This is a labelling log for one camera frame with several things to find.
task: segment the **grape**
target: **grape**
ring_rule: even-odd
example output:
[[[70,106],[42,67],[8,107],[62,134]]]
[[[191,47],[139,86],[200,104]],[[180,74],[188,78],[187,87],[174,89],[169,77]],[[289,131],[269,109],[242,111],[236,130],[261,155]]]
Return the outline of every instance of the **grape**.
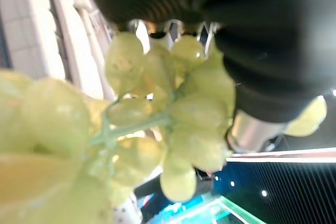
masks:
[[[96,224],[106,214],[107,190],[104,184],[80,175],[67,197],[45,215],[48,224]]]
[[[167,93],[161,87],[156,86],[153,91],[152,108],[154,112],[165,111],[167,106],[172,102],[173,96]]]
[[[87,152],[91,155],[85,160],[82,171],[91,177],[105,181],[109,177],[110,155],[108,150],[95,146],[90,147]]]
[[[142,73],[143,48],[135,34],[119,33],[106,55],[108,82],[119,96],[132,90]]]
[[[156,86],[167,92],[172,91],[174,68],[170,54],[165,48],[157,45],[147,53],[144,78],[150,92],[154,92]]]
[[[159,165],[162,158],[160,144],[150,137],[132,137],[118,141],[116,153],[121,161],[137,167],[146,175]]]
[[[229,116],[235,108],[235,83],[225,72],[219,59],[223,55],[212,55],[208,61],[195,69],[188,80],[186,93],[199,91],[218,100],[227,107]]]
[[[83,155],[90,116],[82,95],[70,84],[53,79],[36,81],[26,92],[22,118],[45,149],[62,157]]]
[[[141,183],[160,164],[162,149],[150,137],[132,137],[118,141],[114,161],[115,181],[136,186]]]
[[[217,131],[179,124],[173,127],[169,143],[172,151],[200,170],[212,173],[225,164],[227,145]]]
[[[110,123],[117,126],[140,123],[151,114],[151,102],[140,98],[123,99],[108,110]]]
[[[169,200],[188,201],[196,190],[195,169],[188,161],[170,152],[163,164],[160,184]]]
[[[112,207],[119,206],[123,204],[126,199],[133,192],[132,187],[127,187],[115,182],[114,180],[110,181],[110,194],[109,199]]]
[[[29,152],[35,145],[20,119],[22,99],[31,84],[21,74],[0,71],[0,153]]]
[[[113,180],[126,187],[136,187],[141,184],[146,175],[135,167],[118,161],[114,164]]]
[[[144,97],[153,94],[154,111],[164,110],[173,98],[174,68],[169,52],[156,45],[146,55],[144,72],[132,94]]]
[[[20,212],[63,194],[74,177],[71,162],[52,156],[2,154],[0,164],[0,220],[16,217],[20,223]]]
[[[202,44],[191,35],[184,35],[175,42],[171,55],[184,67],[178,70],[179,73],[190,72],[205,60]]]
[[[308,107],[292,121],[285,134],[308,136],[313,134],[327,116],[327,104],[323,97],[315,98]]]
[[[206,129],[218,129],[228,124],[225,107],[201,93],[178,99],[172,104],[170,113],[179,122]]]
[[[101,129],[102,113],[110,105],[110,102],[106,100],[97,100],[89,97],[85,97],[84,101],[90,112],[90,119],[91,119],[90,135],[95,135]]]

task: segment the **glass shelf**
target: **glass shelf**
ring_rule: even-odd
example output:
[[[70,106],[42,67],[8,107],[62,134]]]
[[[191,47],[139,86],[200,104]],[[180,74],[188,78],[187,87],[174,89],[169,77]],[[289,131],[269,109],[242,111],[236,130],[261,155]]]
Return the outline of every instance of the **glass shelf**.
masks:
[[[243,208],[223,196],[213,196],[189,209],[175,204],[171,211],[163,211],[151,224],[265,224]]]

